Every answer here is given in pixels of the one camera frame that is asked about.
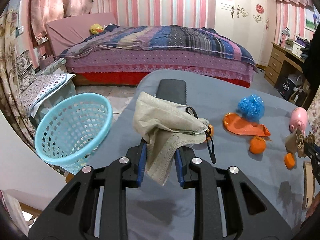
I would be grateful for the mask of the orange tangerine peel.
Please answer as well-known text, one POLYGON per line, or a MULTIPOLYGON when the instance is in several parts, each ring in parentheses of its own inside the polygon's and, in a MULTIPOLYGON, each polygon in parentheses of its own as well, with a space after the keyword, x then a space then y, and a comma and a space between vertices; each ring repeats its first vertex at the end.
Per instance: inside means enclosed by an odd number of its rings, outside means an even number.
POLYGON ((205 142, 212 140, 214 135, 214 127, 211 124, 208 125, 208 129, 205 131, 205 135, 206 135, 205 142))
POLYGON ((252 154, 262 154, 266 149, 266 142, 261 137, 253 137, 249 142, 249 151, 252 154))
POLYGON ((284 164, 288 170, 292 170, 296 165, 295 156, 292 153, 287 153, 284 157, 284 164))

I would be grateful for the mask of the cardboard piece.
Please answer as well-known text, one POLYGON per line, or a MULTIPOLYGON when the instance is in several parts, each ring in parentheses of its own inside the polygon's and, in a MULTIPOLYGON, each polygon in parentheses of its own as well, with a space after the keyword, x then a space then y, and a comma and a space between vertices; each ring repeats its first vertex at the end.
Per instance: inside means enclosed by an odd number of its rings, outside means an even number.
POLYGON ((312 173, 312 165, 310 161, 304 161, 304 194, 303 194, 303 209, 309 209, 312 205, 315 195, 315 178, 312 173))

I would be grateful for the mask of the pink pig mug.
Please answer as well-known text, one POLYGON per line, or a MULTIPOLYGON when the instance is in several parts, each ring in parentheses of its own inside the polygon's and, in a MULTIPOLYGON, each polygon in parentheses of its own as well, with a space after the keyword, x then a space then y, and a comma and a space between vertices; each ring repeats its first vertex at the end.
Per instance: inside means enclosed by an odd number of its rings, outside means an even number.
POLYGON ((303 107, 296 107, 290 117, 289 131, 293 133, 297 128, 305 134, 308 123, 308 113, 303 107))

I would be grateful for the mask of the black box under desk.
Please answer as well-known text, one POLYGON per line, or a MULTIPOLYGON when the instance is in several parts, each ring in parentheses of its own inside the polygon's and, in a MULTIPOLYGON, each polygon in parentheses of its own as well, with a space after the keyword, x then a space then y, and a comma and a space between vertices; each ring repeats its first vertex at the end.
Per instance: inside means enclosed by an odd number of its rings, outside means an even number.
POLYGON ((289 100, 294 93, 294 89, 301 85, 301 76, 290 74, 289 76, 281 76, 277 85, 278 93, 285 99, 289 100))

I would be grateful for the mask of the blue crumpled plastic bag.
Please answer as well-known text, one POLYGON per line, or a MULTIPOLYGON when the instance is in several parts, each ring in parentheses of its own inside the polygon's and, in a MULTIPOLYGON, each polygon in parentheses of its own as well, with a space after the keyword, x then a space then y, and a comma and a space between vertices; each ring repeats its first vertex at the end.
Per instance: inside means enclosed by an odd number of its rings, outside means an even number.
POLYGON ((238 112, 248 121, 258 122, 264 116, 265 105, 260 96, 252 94, 240 100, 238 112))

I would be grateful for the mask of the floral beige curtain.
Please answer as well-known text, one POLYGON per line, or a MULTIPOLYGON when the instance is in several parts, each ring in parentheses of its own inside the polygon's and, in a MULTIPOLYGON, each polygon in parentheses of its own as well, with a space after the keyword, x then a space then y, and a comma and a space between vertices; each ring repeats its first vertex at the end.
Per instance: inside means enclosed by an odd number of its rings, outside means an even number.
POLYGON ((35 127, 24 110, 18 86, 16 20, 14 10, 5 9, 1 14, 1 111, 19 138, 35 152, 35 127))

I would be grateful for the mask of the polka dot covered stool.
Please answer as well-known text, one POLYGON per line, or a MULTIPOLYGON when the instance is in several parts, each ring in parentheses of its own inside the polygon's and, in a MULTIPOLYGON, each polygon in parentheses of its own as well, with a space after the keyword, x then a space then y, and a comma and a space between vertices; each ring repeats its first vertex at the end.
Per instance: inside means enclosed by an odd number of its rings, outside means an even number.
POLYGON ((21 102, 28 117, 42 119, 61 101, 76 94, 74 74, 38 75, 21 93, 21 102))

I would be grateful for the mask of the floral tote bag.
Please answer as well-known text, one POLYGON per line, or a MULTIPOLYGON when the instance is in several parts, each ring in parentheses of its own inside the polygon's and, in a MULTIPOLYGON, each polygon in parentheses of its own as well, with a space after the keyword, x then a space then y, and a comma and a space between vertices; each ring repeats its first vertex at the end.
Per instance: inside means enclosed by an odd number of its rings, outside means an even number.
POLYGON ((30 52, 24 51, 17 57, 16 70, 18 77, 18 87, 22 93, 35 81, 35 71, 31 60, 30 52))

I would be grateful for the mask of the bedside table with cloth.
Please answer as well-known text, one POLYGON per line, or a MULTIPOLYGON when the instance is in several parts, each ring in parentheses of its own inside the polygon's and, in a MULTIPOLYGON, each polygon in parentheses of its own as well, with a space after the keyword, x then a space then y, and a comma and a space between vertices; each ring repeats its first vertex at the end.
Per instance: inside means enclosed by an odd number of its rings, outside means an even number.
POLYGON ((64 58, 60 58, 54 61, 53 63, 49 64, 43 70, 37 72, 36 76, 68 73, 66 69, 66 62, 67 61, 64 58))

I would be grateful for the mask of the striped patchwork blanket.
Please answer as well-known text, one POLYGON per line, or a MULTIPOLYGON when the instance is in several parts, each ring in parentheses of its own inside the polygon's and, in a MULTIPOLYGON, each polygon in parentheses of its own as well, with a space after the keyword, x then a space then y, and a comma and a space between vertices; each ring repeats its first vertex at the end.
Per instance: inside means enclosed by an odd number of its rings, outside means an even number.
POLYGON ((99 50, 181 50, 255 65, 249 51, 212 28, 179 25, 121 27, 109 24, 105 30, 60 53, 76 59, 99 50))

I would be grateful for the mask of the pink headboard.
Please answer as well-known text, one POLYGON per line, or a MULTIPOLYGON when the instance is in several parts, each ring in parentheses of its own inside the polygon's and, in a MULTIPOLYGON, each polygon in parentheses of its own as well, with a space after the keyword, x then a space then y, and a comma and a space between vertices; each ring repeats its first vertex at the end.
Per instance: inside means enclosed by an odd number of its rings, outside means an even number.
POLYGON ((47 22, 44 26, 53 55, 59 56, 65 49, 88 38, 91 35, 90 27, 96 23, 105 26, 118 22, 110 12, 83 14, 47 22))

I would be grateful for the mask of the yellow duck plush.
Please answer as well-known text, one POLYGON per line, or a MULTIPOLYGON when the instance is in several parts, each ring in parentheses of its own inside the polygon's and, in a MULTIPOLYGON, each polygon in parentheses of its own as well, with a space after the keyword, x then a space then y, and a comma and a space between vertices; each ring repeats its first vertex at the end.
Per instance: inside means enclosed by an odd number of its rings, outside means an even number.
POLYGON ((104 31, 104 27, 102 27, 100 24, 93 24, 89 31, 92 35, 95 35, 95 34, 99 34, 99 33, 102 33, 104 31))

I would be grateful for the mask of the pink window curtain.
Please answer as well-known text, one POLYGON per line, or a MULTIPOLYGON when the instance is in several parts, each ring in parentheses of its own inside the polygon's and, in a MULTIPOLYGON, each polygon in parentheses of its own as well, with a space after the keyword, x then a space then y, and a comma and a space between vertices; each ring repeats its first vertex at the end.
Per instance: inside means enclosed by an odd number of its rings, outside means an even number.
POLYGON ((35 39, 47 35, 45 24, 90 13, 93 0, 30 0, 30 22, 35 39))

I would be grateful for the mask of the wall landscape picture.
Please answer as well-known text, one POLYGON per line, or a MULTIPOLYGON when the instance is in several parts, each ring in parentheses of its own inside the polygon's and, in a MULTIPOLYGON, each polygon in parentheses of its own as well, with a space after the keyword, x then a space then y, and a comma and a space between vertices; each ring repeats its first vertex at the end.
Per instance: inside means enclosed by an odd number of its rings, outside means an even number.
POLYGON ((319 12, 316 7, 305 8, 305 28, 315 32, 319 25, 319 12))

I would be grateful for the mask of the wall power socket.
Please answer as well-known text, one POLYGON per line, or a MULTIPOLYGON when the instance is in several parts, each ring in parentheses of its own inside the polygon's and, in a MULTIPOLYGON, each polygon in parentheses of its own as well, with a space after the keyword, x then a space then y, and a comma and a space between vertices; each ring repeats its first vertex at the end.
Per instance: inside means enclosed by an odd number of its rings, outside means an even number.
POLYGON ((16 27, 16 37, 19 37, 24 33, 24 26, 16 27))

